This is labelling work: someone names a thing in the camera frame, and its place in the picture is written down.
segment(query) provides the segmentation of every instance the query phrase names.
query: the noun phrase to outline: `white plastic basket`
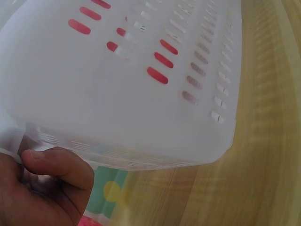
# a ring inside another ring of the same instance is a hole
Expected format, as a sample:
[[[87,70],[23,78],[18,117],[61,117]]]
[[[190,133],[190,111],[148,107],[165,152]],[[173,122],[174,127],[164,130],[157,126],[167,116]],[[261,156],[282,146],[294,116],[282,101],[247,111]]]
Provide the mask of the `white plastic basket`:
[[[0,105],[32,139],[124,170],[231,147],[240,0],[27,0],[0,31]]]

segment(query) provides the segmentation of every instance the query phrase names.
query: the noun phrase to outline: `red object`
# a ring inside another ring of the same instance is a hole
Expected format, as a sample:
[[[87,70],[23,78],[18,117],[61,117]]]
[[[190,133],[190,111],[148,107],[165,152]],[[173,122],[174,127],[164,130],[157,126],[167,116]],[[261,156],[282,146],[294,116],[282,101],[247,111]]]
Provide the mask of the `red object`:
[[[173,68],[174,64],[170,60],[168,60],[165,56],[162,54],[159,54],[158,52],[155,53],[155,58],[160,61],[162,64],[164,64],[166,67]]]
[[[126,31],[124,30],[124,29],[122,29],[122,28],[117,28],[117,34],[119,34],[120,36],[122,36],[122,37],[124,37],[125,36],[125,34],[126,34]]]
[[[115,52],[115,50],[117,49],[118,45],[112,41],[109,41],[107,43],[107,47],[109,50],[111,50],[112,52]]]
[[[90,34],[91,29],[88,28],[87,26],[83,25],[82,23],[78,22],[77,20],[70,19],[68,21],[68,25],[72,27],[74,30],[82,33],[82,34]]]
[[[97,5],[100,5],[101,7],[104,7],[106,9],[111,8],[111,5],[109,3],[106,3],[105,1],[102,1],[102,0],[92,0],[92,2],[96,3]]]
[[[79,8],[80,12],[87,15],[88,17],[94,19],[94,20],[101,20],[102,16],[99,15],[98,13],[86,8],[86,7],[80,7]]]
[[[178,50],[176,48],[174,48],[172,45],[170,45],[167,41],[161,39],[160,43],[163,47],[165,47],[167,50],[169,50],[170,52],[172,52],[175,55],[178,55]]]
[[[153,69],[152,67],[149,67],[147,69],[147,73],[153,77],[155,80],[163,83],[168,84],[168,78],[162,75],[160,72],[158,72],[156,69]]]
[[[99,224],[97,221],[93,220],[92,218],[83,216],[80,219],[78,226],[103,226],[103,225]]]

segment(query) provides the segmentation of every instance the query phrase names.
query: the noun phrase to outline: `red slot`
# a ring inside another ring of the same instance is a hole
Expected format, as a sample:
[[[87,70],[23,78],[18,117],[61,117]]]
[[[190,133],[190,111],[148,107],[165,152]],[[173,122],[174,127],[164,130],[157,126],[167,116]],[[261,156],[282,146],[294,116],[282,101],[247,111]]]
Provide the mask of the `red slot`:
[[[119,34],[120,36],[122,36],[122,37],[124,37],[125,36],[125,34],[126,34],[126,31],[124,30],[124,29],[122,29],[122,28],[117,28],[117,34]]]
[[[170,52],[172,52],[175,55],[178,55],[178,50],[176,48],[174,48],[172,45],[170,45],[167,41],[161,39],[160,40],[161,45],[166,48],[167,50],[169,50]]]
[[[79,8],[80,12],[87,15],[88,17],[94,19],[94,20],[101,20],[102,16],[99,15],[98,13],[86,8],[86,7],[80,7]]]
[[[91,29],[88,28],[87,26],[83,25],[82,23],[78,22],[77,20],[70,19],[68,21],[68,25],[72,27],[74,30],[82,33],[82,34],[90,34]]]
[[[168,78],[162,75],[160,72],[157,70],[153,69],[152,67],[149,67],[147,69],[147,73],[153,77],[155,80],[163,83],[163,84],[168,84]]]
[[[102,1],[102,0],[91,0],[91,1],[96,3],[97,5],[100,5],[101,7],[106,8],[106,9],[111,8],[111,5],[109,3],[106,3],[105,1]]]
[[[173,62],[171,62],[170,60],[168,60],[165,56],[159,54],[159,53],[155,53],[155,58],[160,61],[162,64],[164,64],[166,67],[169,68],[173,68],[174,64]]]
[[[107,43],[107,47],[109,50],[111,50],[112,52],[115,52],[115,50],[117,49],[118,45],[112,41],[109,41]]]

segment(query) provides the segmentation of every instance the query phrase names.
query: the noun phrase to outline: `wooden floor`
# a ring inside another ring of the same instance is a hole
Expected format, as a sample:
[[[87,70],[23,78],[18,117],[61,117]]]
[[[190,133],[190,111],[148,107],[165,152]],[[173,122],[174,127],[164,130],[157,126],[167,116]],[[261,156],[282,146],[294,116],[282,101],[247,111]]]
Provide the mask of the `wooden floor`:
[[[242,0],[233,147],[209,165],[130,173],[114,226],[301,226],[301,1]]]

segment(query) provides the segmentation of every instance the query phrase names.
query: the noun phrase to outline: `yellow circle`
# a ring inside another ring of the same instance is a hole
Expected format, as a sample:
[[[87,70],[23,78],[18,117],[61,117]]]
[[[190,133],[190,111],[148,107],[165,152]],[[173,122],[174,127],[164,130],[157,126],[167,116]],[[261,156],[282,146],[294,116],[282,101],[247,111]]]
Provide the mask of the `yellow circle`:
[[[103,189],[103,195],[109,202],[117,202],[121,196],[121,189],[115,181],[108,181]]]

